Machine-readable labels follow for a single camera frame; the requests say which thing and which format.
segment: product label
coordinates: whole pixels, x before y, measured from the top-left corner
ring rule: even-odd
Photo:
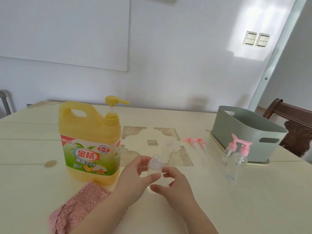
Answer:
[[[111,176],[120,166],[120,139],[114,144],[95,143],[60,135],[66,166],[87,173]]]

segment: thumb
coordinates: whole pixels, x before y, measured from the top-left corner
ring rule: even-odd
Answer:
[[[160,173],[153,173],[148,175],[147,177],[143,177],[143,184],[145,187],[148,187],[150,184],[154,183],[161,177]]]
[[[152,191],[154,191],[155,193],[158,193],[160,195],[162,195],[163,197],[166,198],[166,191],[169,187],[164,187],[164,186],[161,186],[161,185],[156,185],[156,184],[153,184],[150,186],[150,189]]]

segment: textured washcloth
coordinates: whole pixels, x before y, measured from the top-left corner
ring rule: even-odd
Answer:
[[[49,224],[52,233],[70,233],[99,202],[110,194],[110,191],[94,182],[89,182],[64,205],[51,213]]]

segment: person's right hand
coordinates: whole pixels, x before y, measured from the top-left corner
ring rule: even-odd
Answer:
[[[164,177],[172,177],[174,181],[169,184],[169,187],[152,184],[150,189],[165,197],[171,208],[184,217],[189,207],[197,205],[191,186],[185,175],[177,168],[163,167],[162,172]]]

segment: yellow bottle cap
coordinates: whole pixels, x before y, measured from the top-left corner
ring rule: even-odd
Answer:
[[[119,99],[117,96],[106,96],[105,97],[105,103],[107,103],[109,106],[114,107],[117,103],[124,103],[124,104],[130,104],[127,101]],[[116,126],[119,124],[119,116],[117,113],[111,114],[110,112],[106,114],[104,117],[104,123],[108,126]]]

